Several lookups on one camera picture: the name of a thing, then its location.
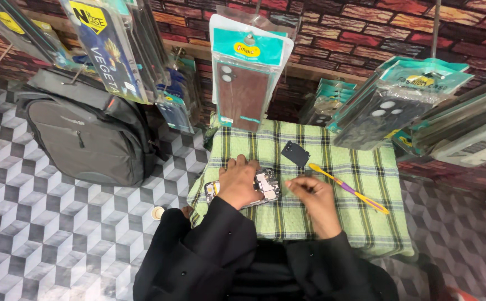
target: person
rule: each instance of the person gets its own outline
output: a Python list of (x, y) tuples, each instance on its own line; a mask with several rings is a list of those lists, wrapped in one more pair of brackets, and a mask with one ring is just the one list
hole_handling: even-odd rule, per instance
[(194, 229), (179, 209), (163, 213), (135, 276), (135, 301), (399, 299), (387, 272), (355, 255), (325, 182), (285, 182), (305, 205), (319, 240), (258, 240), (239, 209), (263, 198), (253, 189), (259, 169), (244, 155), (230, 159), (219, 170), (218, 195)]

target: black sleeve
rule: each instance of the black sleeve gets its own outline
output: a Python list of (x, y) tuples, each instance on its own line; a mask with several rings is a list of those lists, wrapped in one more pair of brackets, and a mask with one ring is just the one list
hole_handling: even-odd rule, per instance
[(368, 280), (367, 267), (354, 254), (345, 232), (320, 241), (290, 244), (286, 251), (297, 282), (312, 300), (379, 300)]
[(254, 223), (219, 197), (204, 220), (173, 249), (153, 279), (151, 300), (221, 300), (234, 272), (253, 261)]

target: red brick pattern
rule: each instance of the red brick pattern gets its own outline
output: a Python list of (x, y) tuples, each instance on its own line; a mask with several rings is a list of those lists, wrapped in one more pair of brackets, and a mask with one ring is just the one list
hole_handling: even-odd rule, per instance
[(341, 34), (340, 41), (354, 43), (358, 45), (377, 46), (380, 44), (380, 41), (382, 41), (382, 39), (372, 37), (370, 35), (344, 31)]
[[(254, 13), (257, 0), (150, 0), (163, 38), (210, 47), (209, 19), (216, 5)], [(58, 0), (17, 0), (23, 8), (64, 17)], [(437, 55), (452, 62), (467, 62), (474, 80), (461, 89), (486, 83), (486, 0), (442, 0)], [(434, 3), (432, 0), (263, 0), (261, 16), (273, 23), (295, 27), (305, 11), (296, 47), (289, 61), (334, 71), (369, 75), (394, 55), (426, 58), (431, 45)], [(57, 32), (63, 43), (79, 47), (76, 36)], [(0, 36), (0, 54), (8, 42)], [(0, 64), (0, 74), (27, 80), (42, 62), (13, 51)], [(216, 109), (211, 103), (211, 62), (197, 60), (205, 96), (202, 121)], [(315, 91), (317, 82), (282, 78), (271, 102), (268, 117), (296, 121), (303, 97)], [(446, 181), (465, 188), (486, 187), (486, 167), (464, 169), (434, 161), (402, 162), (407, 173)]]
[(394, 11), (423, 14), (430, 4), (416, 0), (380, 0), (377, 7)]

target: brown leather phone case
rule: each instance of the brown leather phone case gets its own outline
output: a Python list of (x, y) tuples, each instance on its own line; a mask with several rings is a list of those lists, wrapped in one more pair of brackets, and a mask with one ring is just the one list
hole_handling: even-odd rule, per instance
[(232, 127), (257, 132), (259, 123), (241, 116), (261, 120), (272, 75), (217, 63), (219, 114), (233, 119)]

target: black clothing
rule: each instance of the black clothing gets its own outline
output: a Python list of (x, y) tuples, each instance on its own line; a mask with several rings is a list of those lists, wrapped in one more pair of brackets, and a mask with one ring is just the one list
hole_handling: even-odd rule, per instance
[(254, 223), (219, 197), (200, 225), (163, 213), (133, 285), (134, 301), (398, 300), (392, 278), (357, 258), (346, 234), (258, 241)]

